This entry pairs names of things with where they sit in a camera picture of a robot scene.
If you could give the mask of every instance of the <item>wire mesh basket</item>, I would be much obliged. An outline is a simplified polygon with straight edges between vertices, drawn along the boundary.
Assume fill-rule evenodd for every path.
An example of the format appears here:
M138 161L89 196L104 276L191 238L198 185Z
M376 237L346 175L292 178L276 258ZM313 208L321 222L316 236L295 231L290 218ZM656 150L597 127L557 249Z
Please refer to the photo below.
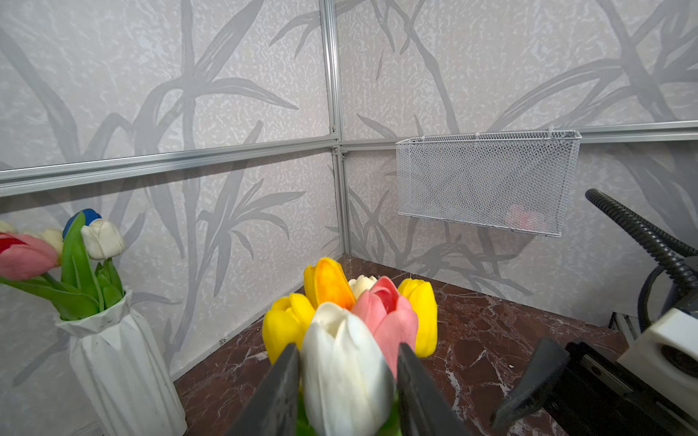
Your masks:
M580 139L542 130L400 141L398 214L560 237Z

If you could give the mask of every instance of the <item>blue tulip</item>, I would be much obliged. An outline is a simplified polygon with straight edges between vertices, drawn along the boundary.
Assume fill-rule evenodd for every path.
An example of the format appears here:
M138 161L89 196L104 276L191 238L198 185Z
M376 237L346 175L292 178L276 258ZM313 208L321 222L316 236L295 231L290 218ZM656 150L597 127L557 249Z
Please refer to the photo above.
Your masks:
M102 215L97 213L94 209L83 209L80 212L84 213L85 215L85 225L89 225L92 221L102 218ZM66 226L63 229L63 239L65 239L66 236L68 236L68 230L70 229L70 225L73 224L75 217L78 216L80 212L70 217L70 219L66 223Z

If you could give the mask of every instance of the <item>green leaf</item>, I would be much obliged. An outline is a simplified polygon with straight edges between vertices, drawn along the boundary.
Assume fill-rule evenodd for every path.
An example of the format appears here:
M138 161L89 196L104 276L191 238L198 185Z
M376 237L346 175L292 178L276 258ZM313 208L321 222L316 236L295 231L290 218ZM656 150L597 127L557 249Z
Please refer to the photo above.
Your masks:
M51 276L49 273L41 274L41 277L24 280L24 282L28 282L35 285L50 286L59 291L70 292L72 294L82 294L78 288L70 286L67 283L59 282L58 280L53 278L53 276ZM55 301L52 301L51 303L53 304L53 307L56 310L58 310L58 313L61 315L61 319L63 321L75 321L80 319L80 317L75 315L70 308L62 306L61 304L56 303Z
M298 393L298 419L296 420L296 436L315 436L315 431L308 422L305 412L303 394Z
M99 303L85 294L77 294L57 290L49 286L37 285L18 280L8 280L0 277L0 283L16 287L19 290L47 299L54 304L61 317L65 320L80 320L100 312Z
M104 298L87 257L80 230L85 225L85 215L80 212L70 225L63 242L63 271L61 282L78 288L81 293L99 303L99 311L104 310Z
M376 436L402 436L402 432L400 431L400 410L397 399L393 403L388 420L378 429Z
M121 295L123 296L124 286L121 285L121 278L119 277L119 272L117 271L117 268L114 266L114 261L111 257L104 261L104 269L109 273L109 283L114 285L114 287L116 287L119 290L119 293L121 293Z
M82 235L80 229L85 225L85 215L80 212L73 222L63 241L63 268L61 272L61 282L77 287L77 274L73 260L73 250L77 244L82 245Z
M102 295L104 296L105 310L121 301L121 299L124 297L121 294L121 291L119 291L116 286L109 283L109 280L105 277L104 274L100 274L99 276L97 276L97 281L99 282L99 285L102 287Z

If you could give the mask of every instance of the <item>tulip bouquet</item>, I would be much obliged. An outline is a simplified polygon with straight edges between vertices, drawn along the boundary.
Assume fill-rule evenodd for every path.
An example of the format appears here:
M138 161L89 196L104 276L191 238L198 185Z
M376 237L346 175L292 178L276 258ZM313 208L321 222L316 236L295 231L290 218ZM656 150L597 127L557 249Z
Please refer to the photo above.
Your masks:
M51 301L63 321L81 320L124 297L112 261L123 251L117 227L92 209L75 214L62 232L19 233L0 221L0 283ZM92 269L90 258L104 263ZM57 280L48 271L61 265Z
M274 303L262 324L269 360L295 343L301 356L299 434L394 435L400 343L418 357L434 353L437 307L431 283L388 277L347 281L323 258L304 274L305 295Z

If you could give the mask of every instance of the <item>red marble surface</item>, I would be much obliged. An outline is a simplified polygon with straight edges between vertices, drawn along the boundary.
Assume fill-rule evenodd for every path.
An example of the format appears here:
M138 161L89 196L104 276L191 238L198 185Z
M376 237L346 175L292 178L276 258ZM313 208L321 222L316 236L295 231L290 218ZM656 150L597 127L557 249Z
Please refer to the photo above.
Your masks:
M490 413L518 382L542 336L561 344L581 337L613 359L627 348L617 331L358 258L340 262L349 278L388 276L396 285L409 277L431 281L439 306L439 339L436 353L422 363L472 435L504 434L490 429ZM178 379L187 435L224 433L269 368L259 320ZM515 423L508 434L565 432L547 413L538 412Z

